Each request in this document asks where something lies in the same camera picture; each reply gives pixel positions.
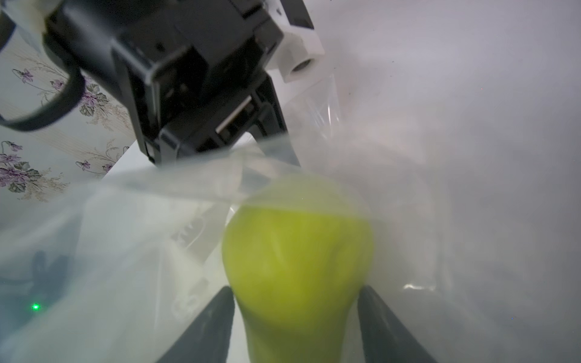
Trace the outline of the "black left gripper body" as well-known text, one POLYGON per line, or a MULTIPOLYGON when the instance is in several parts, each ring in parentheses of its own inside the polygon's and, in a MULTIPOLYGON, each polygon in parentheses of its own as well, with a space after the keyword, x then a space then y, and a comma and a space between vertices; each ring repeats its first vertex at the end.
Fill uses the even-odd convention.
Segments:
POLYGON ((45 43, 127 110, 156 165, 287 132, 266 65, 283 34, 263 1, 62 1, 45 43))

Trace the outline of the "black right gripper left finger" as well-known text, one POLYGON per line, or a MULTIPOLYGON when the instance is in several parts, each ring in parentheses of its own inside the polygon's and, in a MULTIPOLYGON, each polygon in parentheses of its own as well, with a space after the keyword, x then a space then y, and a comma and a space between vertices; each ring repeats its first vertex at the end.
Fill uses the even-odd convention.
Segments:
POLYGON ((226 363, 235 315, 231 287, 223 287, 157 362, 226 363))

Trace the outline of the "green pear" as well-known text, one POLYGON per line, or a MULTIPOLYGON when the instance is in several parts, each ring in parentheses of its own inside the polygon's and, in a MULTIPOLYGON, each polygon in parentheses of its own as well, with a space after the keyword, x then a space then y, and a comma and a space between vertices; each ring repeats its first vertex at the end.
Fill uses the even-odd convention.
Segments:
POLYGON ((338 362, 349 311, 372 264, 363 207, 345 188, 289 175, 231 218, 222 261, 252 362, 338 362))

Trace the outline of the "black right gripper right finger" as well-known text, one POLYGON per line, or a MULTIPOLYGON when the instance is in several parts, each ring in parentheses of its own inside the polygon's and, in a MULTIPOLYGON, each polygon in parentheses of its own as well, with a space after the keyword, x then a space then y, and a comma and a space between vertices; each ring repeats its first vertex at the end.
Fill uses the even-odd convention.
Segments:
POLYGON ((359 292, 357 312, 365 362, 436 362, 369 285, 359 292))

